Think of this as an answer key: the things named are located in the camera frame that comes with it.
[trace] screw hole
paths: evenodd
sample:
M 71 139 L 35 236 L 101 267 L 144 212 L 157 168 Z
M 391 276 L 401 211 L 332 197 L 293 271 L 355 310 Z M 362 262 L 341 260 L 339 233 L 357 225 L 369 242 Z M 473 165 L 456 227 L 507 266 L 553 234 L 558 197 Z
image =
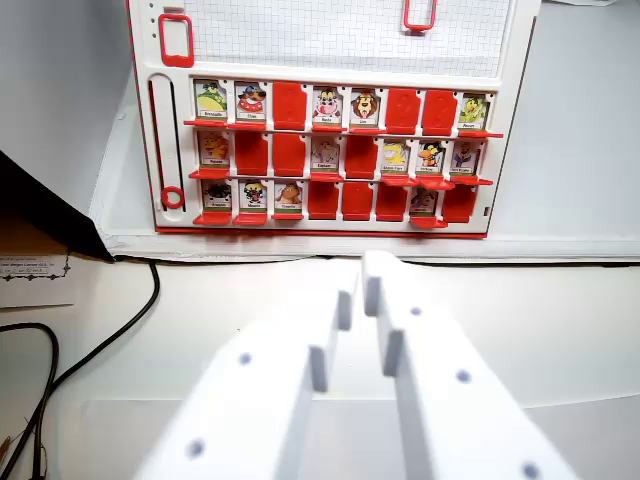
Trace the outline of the screw hole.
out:
M 248 363 L 251 362 L 251 355 L 249 355 L 248 353 L 243 353 L 242 355 L 240 355 L 238 357 L 238 362 L 240 362 L 240 365 L 246 365 Z
M 202 455 L 204 451 L 204 442 L 202 440 L 194 440 L 187 447 L 187 456 L 190 458 L 196 458 Z
M 538 467 L 531 463 L 526 463 L 524 467 L 522 467 L 522 473 L 524 473 L 524 476 L 527 478 L 538 478 L 540 475 Z
M 456 374 L 456 378 L 462 383 L 469 383 L 471 381 L 471 375 L 466 370 L 460 370 Z

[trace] red plastic clip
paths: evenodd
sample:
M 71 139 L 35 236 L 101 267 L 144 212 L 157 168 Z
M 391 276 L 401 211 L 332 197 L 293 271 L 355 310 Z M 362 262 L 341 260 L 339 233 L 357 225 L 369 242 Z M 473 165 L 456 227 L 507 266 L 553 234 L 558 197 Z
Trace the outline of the red plastic clip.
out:
M 236 122 L 236 123 L 228 123 L 227 127 L 232 128 L 234 130 L 251 130 L 251 131 L 255 131 L 255 130 L 266 130 L 267 129 L 267 124 L 266 123 L 242 123 L 242 122 Z
M 346 128 L 341 127 L 339 125 L 314 125 L 311 127 L 312 132 L 328 132 L 328 133 L 341 133 L 344 132 Z
M 164 44 L 164 21 L 175 20 L 178 22 L 187 23 L 187 39 L 189 41 L 189 55 L 186 57 L 183 55 L 168 55 Z M 162 54 L 162 63 L 167 67 L 180 67 L 191 68 L 195 63 L 195 57 L 193 54 L 193 27 L 191 25 L 191 19 L 186 15 L 178 15 L 177 13 L 163 13 L 158 18 L 160 24 L 160 52 Z
M 194 225 L 226 225 L 231 221 L 231 212 L 202 212 Z
M 311 172 L 312 182 L 342 182 L 342 178 L 337 173 L 332 172 Z
M 459 183 L 460 185 L 493 185 L 491 180 L 478 178 L 477 175 L 452 175 L 451 181 L 453 183 Z
M 185 125 L 192 125 L 194 127 L 220 127 L 227 126 L 227 122 L 224 120 L 185 120 Z
M 449 224 L 438 217 L 411 217 L 409 220 L 413 225 L 420 228 L 445 228 Z
M 177 193 L 180 197 L 180 200 L 178 200 L 176 203 L 170 201 L 170 193 Z M 182 208 L 182 206 L 184 205 L 184 192 L 178 187 L 164 187 L 162 189 L 162 203 L 167 208 Z
M 240 212 L 233 221 L 234 225 L 244 225 L 247 227 L 255 227 L 258 225 L 264 225 L 265 223 L 267 223 L 266 213 Z
M 349 130 L 349 133 L 353 133 L 355 135 L 384 135 L 387 133 L 387 129 L 353 127 Z
M 436 4 L 438 0 L 433 0 L 431 6 L 431 23 L 429 25 L 413 25 L 409 23 L 409 0 L 404 0 L 404 26 L 412 32 L 424 32 L 425 30 L 431 30 L 436 24 Z
M 189 178 L 195 178 L 197 180 L 220 180 L 228 176 L 228 168 L 201 168 L 189 174 Z
M 382 175 L 382 182 L 390 187 L 413 187 L 418 184 L 418 182 L 408 174 L 384 174 Z
M 503 138 L 503 133 L 489 133 L 485 130 L 460 130 L 459 137 L 468 138 Z
M 455 184 L 445 180 L 442 175 L 417 175 L 416 180 L 427 190 L 451 190 Z

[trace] black cable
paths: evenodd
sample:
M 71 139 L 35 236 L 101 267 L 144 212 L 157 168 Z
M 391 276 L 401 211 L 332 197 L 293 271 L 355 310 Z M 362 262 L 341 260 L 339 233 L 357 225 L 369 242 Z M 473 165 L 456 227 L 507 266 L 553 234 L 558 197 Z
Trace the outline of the black cable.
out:
M 49 340 L 51 341 L 51 367 L 49 368 L 49 377 L 47 378 L 47 384 L 44 388 L 44 393 L 42 394 L 42 399 L 40 399 L 40 403 L 38 403 L 38 408 L 34 412 L 34 417 L 36 418 L 36 432 L 35 438 L 33 440 L 33 468 L 32 468 L 32 478 L 39 479 L 41 476 L 40 467 L 42 465 L 42 419 L 44 417 L 44 408 L 39 408 L 40 405 L 46 405 L 49 396 L 51 395 L 53 388 L 53 379 L 56 376 L 56 372 L 58 370 L 58 358 L 60 356 L 60 345 L 58 344 L 58 338 L 56 334 L 49 328 L 47 325 L 43 323 L 36 322 L 26 322 L 26 323 L 17 323 L 14 325 L 5 325 L 0 327 L 0 333 L 3 332 L 11 332 L 14 330 L 27 330 L 27 329 L 36 329 L 41 330 L 47 334 Z
M 145 313 L 147 313 L 149 309 L 153 306 L 153 304 L 158 299 L 158 295 L 160 294 L 160 277 L 158 276 L 158 269 L 156 268 L 156 263 L 154 260 L 151 260 L 149 262 L 149 268 L 151 268 L 151 274 L 153 275 L 153 293 L 151 294 L 151 298 L 149 298 L 149 300 L 144 305 L 144 307 L 142 307 L 142 309 L 138 313 L 136 313 L 136 315 L 131 320 L 129 320 L 122 328 L 120 328 L 117 332 L 115 332 L 113 335 L 107 338 L 104 342 L 102 342 L 96 348 L 91 350 L 91 352 L 89 352 L 84 358 L 78 361 L 78 363 L 76 363 L 71 368 L 69 368 L 69 370 L 67 370 L 62 375 L 60 375 L 60 377 L 58 377 L 55 380 L 55 382 L 53 382 L 53 385 L 51 388 L 51 394 L 53 394 L 53 392 L 55 392 L 56 389 L 71 375 L 73 375 L 75 372 L 77 372 L 82 367 L 84 367 L 96 355 L 102 352 L 105 348 L 111 345 L 111 343 L 117 340 L 122 334 L 124 334 L 125 332 L 127 332 L 127 330 L 133 327 L 138 322 L 138 320 L 140 320 L 145 315 Z M 11 458 L 9 459 L 9 462 L 7 463 L 6 468 L 2 472 L 2 475 L 0 475 L 0 480 L 9 480 L 9 475 L 11 474 L 13 467 L 15 467 L 16 463 L 18 462 L 18 458 L 20 458 L 20 454 L 24 450 L 24 446 L 29 439 L 29 435 L 27 434 L 27 432 L 31 433 L 31 430 L 33 430 L 33 427 L 35 426 L 35 423 L 37 421 L 39 409 L 42 407 L 43 405 L 41 401 L 36 407 L 36 410 L 33 412 L 33 415 L 31 415 L 31 420 L 29 420 L 29 424 L 25 429 L 25 433 L 23 433 L 22 437 L 20 438 L 20 441 L 18 442 L 18 445 L 16 446 L 15 451 L 11 455 Z

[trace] white table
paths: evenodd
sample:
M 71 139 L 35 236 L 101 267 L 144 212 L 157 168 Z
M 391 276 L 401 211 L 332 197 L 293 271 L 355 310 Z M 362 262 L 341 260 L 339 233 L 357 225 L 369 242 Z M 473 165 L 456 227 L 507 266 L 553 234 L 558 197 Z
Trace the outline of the white table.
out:
M 92 473 L 93 478 L 109 478 L 117 463 L 113 456 L 122 455 L 118 444 L 126 445 L 129 435 L 135 437 L 132 431 L 112 438 L 111 450 L 96 453 L 103 463 L 90 462 L 86 455 L 80 455 L 79 448 L 92 451 L 82 414 L 88 408 L 95 412 L 96 401 L 184 398 L 216 349 L 251 320 L 291 312 L 304 321 L 305 299 L 314 294 L 299 281 L 304 275 L 330 284 L 329 270 L 334 275 L 351 275 L 358 267 L 358 261 L 351 259 L 159 266 L 162 289 L 155 308 L 130 334 L 54 395 L 47 409 L 44 434 L 49 478 L 81 479 L 82 472 Z M 108 265 L 82 260 L 77 268 L 82 281 L 75 305 L 0 311 L 0 324 L 40 321 L 50 325 L 60 339 L 60 371 L 132 317 L 152 290 L 151 273 L 143 263 Z M 524 407 L 640 392 L 640 268 L 422 266 L 416 267 L 416 272 L 407 282 L 441 292 L 471 341 Z M 296 300 L 288 306 L 286 299 L 290 296 Z M 22 416 L 31 414 L 41 395 L 49 356 L 47 340 L 41 333 L 0 335 L 0 436 L 13 436 L 24 428 Z M 393 410 L 385 403 L 374 401 L 390 405 L 393 396 L 391 381 L 380 374 L 375 325 L 359 313 L 353 331 L 339 338 L 332 385 L 325 399 L 338 402 L 332 404 L 334 411 L 344 407 L 344 402 L 339 403 L 342 400 L 360 399 L 374 410 L 390 412 Z M 614 428 L 608 439 L 585 433 L 594 425 L 600 425 L 601 432 L 612 425 L 612 415 L 619 420 L 624 412 L 640 406 L 635 398 L 622 404 L 612 402 L 586 404 L 598 405 L 597 414 L 584 406 L 578 410 L 533 408 L 531 414 L 563 452 L 561 443 L 566 443 L 565 454 L 579 473 L 585 478 L 598 478 L 593 476 L 594 469 L 600 466 L 610 472 L 611 462 L 619 463 L 624 469 L 620 472 L 633 471 L 633 451 L 620 448 L 622 443 L 626 445 L 626 438 L 640 432 L 640 423 L 631 413 L 625 417 L 630 427 L 624 432 Z M 166 412 L 173 408 L 167 403 L 165 406 Z M 141 410 L 140 418 L 145 417 L 145 411 Z M 154 425 L 154 418 L 158 418 L 154 415 L 144 420 L 146 425 Z M 383 414 L 371 413 L 372 421 L 376 415 Z M 567 433 L 568 424 L 563 426 L 562 419 L 573 422 L 573 434 Z M 576 424 L 584 428 L 576 430 Z M 159 431 L 161 425 L 156 422 L 155 428 Z M 138 447 L 142 452 L 148 448 Z M 585 454 L 594 448 L 611 450 L 608 464 Z M 29 478 L 29 457 L 24 455 L 24 470 L 14 478 Z M 611 478 L 624 478 L 620 472 Z M 121 477 L 115 471 L 111 478 Z

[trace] lion character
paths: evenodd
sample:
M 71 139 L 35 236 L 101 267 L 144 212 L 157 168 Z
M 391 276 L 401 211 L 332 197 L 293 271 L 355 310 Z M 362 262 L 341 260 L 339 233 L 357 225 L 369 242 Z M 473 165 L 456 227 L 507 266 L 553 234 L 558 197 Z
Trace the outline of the lion character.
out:
M 360 118 L 372 117 L 378 110 L 378 99 L 371 92 L 362 92 L 353 103 L 353 113 Z
M 244 186 L 244 193 L 249 203 L 260 203 L 264 195 L 264 186 L 257 180 L 249 181 Z
M 300 200 L 300 188 L 295 183 L 287 183 L 276 198 L 276 201 L 289 205 L 300 205 L 302 203 Z
M 207 155 L 219 160 L 227 158 L 229 153 L 229 141 L 222 135 L 210 135 L 202 141 L 202 146 Z

